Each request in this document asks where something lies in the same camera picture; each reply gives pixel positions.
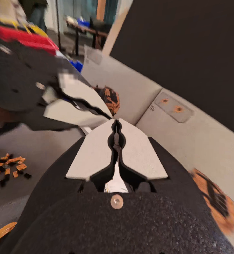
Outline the booklet stand with white base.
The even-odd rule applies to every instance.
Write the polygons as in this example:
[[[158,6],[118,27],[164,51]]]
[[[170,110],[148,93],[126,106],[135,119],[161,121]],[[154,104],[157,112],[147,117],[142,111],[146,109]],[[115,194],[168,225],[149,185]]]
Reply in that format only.
[[[84,181],[83,188],[80,192],[123,192],[127,193],[127,187],[124,181],[120,177],[119,168],[118,168],[118,152],[115,150],[113,145],[113,151],[115,155],[115,171],[114,176],[110,181]]]

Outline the orange lego car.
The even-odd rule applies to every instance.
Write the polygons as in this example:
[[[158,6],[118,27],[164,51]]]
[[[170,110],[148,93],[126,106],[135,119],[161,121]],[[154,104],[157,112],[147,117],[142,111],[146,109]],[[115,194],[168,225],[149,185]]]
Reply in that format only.
[[[2,237],[4,237],[6,234],[8,234],[9,232],[11,232],[14,227],[16,226],[17,222],[12,222],[12,223],[9,223],[7,225],[5,225],[4,227],[2,227],[0,229],[0,239]]]

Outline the wooden-edged desk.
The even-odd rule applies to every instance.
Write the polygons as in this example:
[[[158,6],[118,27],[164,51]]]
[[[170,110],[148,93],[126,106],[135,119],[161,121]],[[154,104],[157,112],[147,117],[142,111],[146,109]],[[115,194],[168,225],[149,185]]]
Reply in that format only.
[[[65,19],[66,25],[69,28],[72,28],[75,31],[75,44],[74,47],[72,49],[72,54],[75,53],[76,56],[79,56],[79,36],[80,33],[90,33],[93,36],[93,42],[92,42],[92,48],[96,49],[98,45],[100,45],[99,43],[101,42],[101,39],[99,40],[99,38],[104,37],[105,39],[108,37],[109,33],[105,33],[102,31],[97,31],[95,29],[91,29],[89,27],[83,26],[83,25],[79,25],[78,23],[74,22],[74,19],[67,16],[67,18]]]

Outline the black flat panel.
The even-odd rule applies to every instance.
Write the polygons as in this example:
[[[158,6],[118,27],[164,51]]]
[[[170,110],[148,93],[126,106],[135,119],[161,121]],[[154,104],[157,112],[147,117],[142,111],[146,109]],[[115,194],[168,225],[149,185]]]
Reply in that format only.
[[[133,1],[110,56],[234,132],[234,0]]]

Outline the instruction booklet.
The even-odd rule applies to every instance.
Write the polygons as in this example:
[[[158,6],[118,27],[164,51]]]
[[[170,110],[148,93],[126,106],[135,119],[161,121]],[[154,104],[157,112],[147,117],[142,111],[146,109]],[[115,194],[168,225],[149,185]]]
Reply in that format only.
[[[234,201],[232,131],[155,81],[86,45],[81,74],[91,85],[109,86],[119,93],[116,118],[154,138],[186,170],[204,173]]]

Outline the red plastic bin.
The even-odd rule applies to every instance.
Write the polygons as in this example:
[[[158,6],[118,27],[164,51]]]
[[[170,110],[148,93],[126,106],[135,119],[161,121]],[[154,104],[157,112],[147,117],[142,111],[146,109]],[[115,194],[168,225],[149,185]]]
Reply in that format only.
[[[56,55],[56,52],[59,51],[58,46],[49,37],[14,28],[0,26],[0,39],[6,42],[17,41],[33,49],[45,50],[52,55]]]

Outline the person's left hand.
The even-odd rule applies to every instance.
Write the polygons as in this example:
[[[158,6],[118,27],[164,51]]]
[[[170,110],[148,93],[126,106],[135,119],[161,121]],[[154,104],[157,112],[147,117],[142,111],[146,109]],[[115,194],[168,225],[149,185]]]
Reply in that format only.
[[[17,116],[14,112],[0,108],[0,123],[18,122]]]

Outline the scattered loose lego bricks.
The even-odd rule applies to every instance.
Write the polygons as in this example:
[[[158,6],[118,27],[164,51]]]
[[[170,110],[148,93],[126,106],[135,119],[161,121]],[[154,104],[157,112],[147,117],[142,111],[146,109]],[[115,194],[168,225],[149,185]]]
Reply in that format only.
[[[8,181],[13,177],[14,179],[23,176],[25,179],[31,179],[32,175],[26,172],[27,166],[25,164],[26,158],[22,156],[14,157],[13,154],[6,154],[0,158],[0,187],[4,188]]]

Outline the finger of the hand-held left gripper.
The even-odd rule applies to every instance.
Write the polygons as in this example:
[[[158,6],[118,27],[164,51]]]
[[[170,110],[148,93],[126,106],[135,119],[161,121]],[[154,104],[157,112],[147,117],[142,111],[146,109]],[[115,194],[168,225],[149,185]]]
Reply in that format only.
[[[62,99],[50,103],[46,107],[43,116],[79,127],[90,127],[91,129],[109,121],[109,119],[102,115],[95,115],[87,110],[79,110],[71,103]]]
[[[104,101],[92,87],[75,78],[58,78],[58,84],[62,99],[77,109],[106,119],[113,118]]]

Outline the small blue plastic bin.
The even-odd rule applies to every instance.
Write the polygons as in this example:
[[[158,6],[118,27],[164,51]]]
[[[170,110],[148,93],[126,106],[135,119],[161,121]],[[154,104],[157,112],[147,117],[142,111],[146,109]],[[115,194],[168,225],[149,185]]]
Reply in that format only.
[[[83,17],[77,18],[77,23],[78,25],[83,27],[88,27],[88,28],[90,27],[90,21],[86,21]]]
[[[83,63],[81,63],[78,60],[69,60],[69,62],[71,63],[71,65],[79,72],[81,73],[82,69],[83,69]]]

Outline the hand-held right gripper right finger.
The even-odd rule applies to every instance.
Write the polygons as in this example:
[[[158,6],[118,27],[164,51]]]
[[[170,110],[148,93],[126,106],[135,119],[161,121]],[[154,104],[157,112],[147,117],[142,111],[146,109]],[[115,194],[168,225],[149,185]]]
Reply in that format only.
[[[122,162],[146,180],[166,179],[168,174],[148,136],[134,125],[119,119],[119,138],[123,138]]]

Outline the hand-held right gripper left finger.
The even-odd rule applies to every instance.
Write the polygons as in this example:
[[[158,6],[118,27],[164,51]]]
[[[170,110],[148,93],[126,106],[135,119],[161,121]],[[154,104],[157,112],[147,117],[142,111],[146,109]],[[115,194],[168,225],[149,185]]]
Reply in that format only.
[[[67,179],[110,181],[113,178],[115,126],[116,120],[111,119],[86,135],[66,173]]]

